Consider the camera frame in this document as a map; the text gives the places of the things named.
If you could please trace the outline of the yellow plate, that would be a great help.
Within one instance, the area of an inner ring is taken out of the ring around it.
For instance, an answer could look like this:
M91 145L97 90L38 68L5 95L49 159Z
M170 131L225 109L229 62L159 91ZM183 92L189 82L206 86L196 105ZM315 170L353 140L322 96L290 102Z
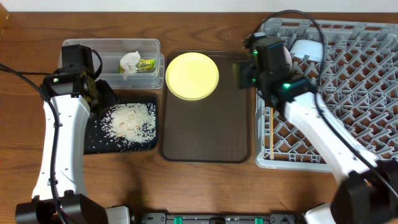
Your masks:
M171 93L188 101L211 95L220 79L216 63L207 55L188 52L178 55L167 66L165 80Z

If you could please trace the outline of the light blue bowl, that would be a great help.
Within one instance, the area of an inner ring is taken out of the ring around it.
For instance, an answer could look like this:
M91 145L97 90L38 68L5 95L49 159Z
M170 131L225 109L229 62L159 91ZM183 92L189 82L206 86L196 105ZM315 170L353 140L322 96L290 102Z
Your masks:
M291 50L292 57L304 59L309 56L309 60L321 62L323 60L323 45L313 40L297 40Z

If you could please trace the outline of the white paper waste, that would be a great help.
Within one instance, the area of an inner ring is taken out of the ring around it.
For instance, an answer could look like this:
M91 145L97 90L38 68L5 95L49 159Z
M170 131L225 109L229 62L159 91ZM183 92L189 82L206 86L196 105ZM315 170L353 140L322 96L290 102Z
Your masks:
M138 51L124 55L119 61L119 73L124 80L130 75L155 69L156 59L142 58Z

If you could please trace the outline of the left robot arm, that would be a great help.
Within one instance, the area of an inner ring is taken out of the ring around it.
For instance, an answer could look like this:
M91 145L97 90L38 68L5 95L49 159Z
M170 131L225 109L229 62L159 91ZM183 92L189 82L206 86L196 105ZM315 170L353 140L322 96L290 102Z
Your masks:
M35 87L44 100L45 141L32 200L16 207L17 223L130 223L125 205L104 208L86 195L83 154L86 125L118 102L95 68L96 51L63 46L62 66Z

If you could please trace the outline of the rice leftovers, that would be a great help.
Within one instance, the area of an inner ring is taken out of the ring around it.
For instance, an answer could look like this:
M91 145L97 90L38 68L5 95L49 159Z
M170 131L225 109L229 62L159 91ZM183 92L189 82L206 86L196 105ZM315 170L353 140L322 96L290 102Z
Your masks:
M118 146L144 145L157 137L156 105L126 103L110 107L101 118L105 137Z

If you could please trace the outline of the pink bowl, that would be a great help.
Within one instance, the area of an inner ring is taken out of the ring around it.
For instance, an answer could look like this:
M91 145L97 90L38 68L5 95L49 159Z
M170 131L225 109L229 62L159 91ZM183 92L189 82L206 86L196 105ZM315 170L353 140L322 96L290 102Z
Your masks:
M292 69L292 57L287 47L283 46L285 61L289 65L289 70Z

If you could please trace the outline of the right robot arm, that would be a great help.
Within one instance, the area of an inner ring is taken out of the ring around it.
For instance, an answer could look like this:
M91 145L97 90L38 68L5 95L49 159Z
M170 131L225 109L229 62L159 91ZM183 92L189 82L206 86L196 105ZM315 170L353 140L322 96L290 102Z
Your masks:
M292 74L283 41L262 32L244 40L249 58L234 65L240 88L259 96L310 141L338 190L332 202L304 213L306 223L387 223L397 218L397 162L382 161L327 108L317 86Z

